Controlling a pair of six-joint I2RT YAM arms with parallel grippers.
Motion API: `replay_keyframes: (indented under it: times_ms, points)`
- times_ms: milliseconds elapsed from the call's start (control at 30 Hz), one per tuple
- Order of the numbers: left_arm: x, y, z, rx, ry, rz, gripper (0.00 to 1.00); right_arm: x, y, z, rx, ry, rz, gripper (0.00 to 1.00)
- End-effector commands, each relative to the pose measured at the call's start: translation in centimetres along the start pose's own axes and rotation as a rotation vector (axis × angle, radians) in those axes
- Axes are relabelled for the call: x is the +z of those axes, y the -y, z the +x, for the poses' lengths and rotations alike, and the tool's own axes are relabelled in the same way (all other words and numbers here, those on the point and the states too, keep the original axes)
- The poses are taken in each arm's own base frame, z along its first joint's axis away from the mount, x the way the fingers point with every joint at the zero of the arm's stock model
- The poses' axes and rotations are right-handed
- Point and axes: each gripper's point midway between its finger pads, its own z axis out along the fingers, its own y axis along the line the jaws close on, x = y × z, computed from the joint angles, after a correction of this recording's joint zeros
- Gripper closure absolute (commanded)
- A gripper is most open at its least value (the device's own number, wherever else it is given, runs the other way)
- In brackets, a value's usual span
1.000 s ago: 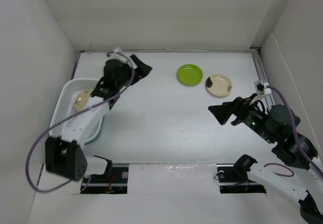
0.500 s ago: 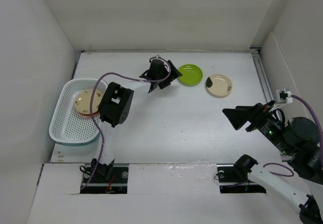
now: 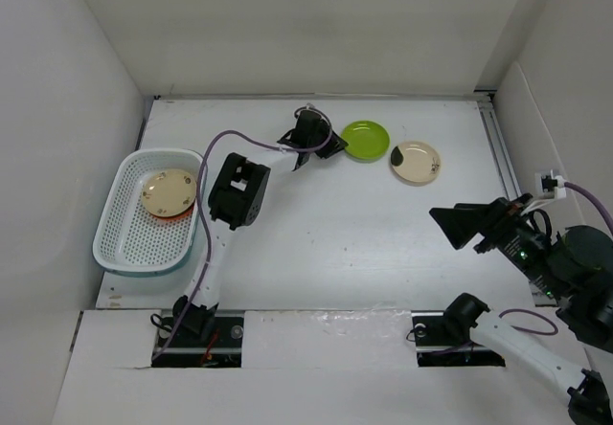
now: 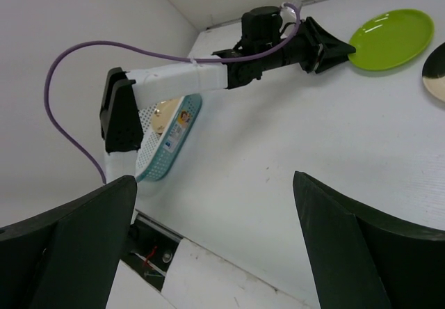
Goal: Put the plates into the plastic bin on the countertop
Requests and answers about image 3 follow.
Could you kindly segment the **green plate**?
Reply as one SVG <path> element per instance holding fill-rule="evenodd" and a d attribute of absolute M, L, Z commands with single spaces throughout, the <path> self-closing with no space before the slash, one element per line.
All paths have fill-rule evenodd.
<path fill-rule="evenodd" d="M 385 155 L 390 145 L 387 130 L 373 121 L 349 123 L 343 129 L 341 138 L 347 143 L 345 152 L 362 162 L 378 160 Z"/>

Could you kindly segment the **beige plate with black patch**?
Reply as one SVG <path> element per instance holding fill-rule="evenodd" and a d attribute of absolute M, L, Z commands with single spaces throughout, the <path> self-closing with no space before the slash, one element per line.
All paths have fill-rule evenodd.
<path fill-rule="evenodd" d="M 442 160 L 433 146 L 420 141 L 405 141 L 392 149 L 390 165 L 404 182 L 422 186 L 437 179 Z"/>

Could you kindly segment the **orange plate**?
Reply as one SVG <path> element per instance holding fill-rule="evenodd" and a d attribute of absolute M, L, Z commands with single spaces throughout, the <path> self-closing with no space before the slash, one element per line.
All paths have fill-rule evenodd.
<path fill-rule="evenodd" d="M 183 219 L 190 219 L 193 216 L 193 206 L 189 207 L 187 210 L 183 211 L 180 214 L 174 216 L 158 216 L 149 213 L 148 217 L 155 223 L 159 225 L 169 224 L 175 221 L 181 222 Z"/>

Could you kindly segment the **beige plate with small motifs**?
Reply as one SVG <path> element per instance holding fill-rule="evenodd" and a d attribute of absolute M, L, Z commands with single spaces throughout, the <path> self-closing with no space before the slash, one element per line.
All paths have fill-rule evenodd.
<path fill-rule="evenodd" d="M 162 170 L 149 177 L 141 189 L 145 210 L 158 218 L 174 218 L 195 202 L 196 178 L 179 168 Z"/>

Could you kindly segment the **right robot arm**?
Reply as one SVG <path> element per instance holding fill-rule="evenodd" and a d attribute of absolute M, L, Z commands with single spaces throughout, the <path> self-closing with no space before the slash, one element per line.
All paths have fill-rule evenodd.
<path fill-rule="evenodd" d="M 548 331 L 508 324 L 507 311 L 494 311 L 463 293 L 442 313 L 440 326 L 450 352 L 480 346 L 527 372 L 555 394 L 576 424 L 612 421 L 612 239 L 586 225 L 554 234 L 547 214 L 537 226 L 532 198 L 498 198 L 489 204 L 433 208 L 429 214 L 451 246 L 460 250 L 476 235 L 478 254 L 500 252 L 531 284 L 557 303 L 557 318 L 591 354 L 594 367 L 571 363 L 542 346 Z"/>

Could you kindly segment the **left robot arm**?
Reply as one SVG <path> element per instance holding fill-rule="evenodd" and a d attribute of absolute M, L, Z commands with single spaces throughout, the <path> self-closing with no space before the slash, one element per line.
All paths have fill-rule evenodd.
<path fill-rule="evenodd" d="M 213 336 L 230 245 L 260 214 L 270 178 L 297 171 L 313 155 L 328 159 L 347 146 L 333 131 L 329 117 L 314 106 L 298 108 L 294 118 L 294 127 L 274 145 L 229 129 L 218 133 L 207 146 L 197 174 L 195 199 L 205 234 L 205 251 L 198 262 L 200 269 L 173 305 L 170 336 L 181 333 L 197 346 Z M 216 144 L 229 136 L 259 147 L 261 152 L 250 156 L 229 153 L 215 181 L 209 183 L 209 158 Z"/>

